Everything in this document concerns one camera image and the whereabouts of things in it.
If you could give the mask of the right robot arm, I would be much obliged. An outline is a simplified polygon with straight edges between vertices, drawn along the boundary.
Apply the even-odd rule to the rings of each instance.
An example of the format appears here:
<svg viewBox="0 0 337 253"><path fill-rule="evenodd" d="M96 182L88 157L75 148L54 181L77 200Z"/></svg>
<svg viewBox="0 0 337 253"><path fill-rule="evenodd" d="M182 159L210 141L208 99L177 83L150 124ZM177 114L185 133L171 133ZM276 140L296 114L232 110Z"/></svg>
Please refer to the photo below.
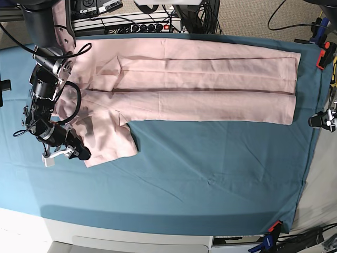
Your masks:
<svg viewBox="0 0 337 253"><path fill-rule="evenodd" d="M43 161L46 166L57 155L68 159L86 161L91 157L89 149L72 130L69 123L76 117L81 106L79 87L68 81L72 67L79 54L91 49L91 44L75 52L76 39L71 27L71 4L69 1L18 1L24 21L35 45L32 56L36 61L30 77L31 102L24 107L24 130L34 135L44 146ZM52 121L55 105L66 86L76 91L76 107L66 119Z"/></svg>

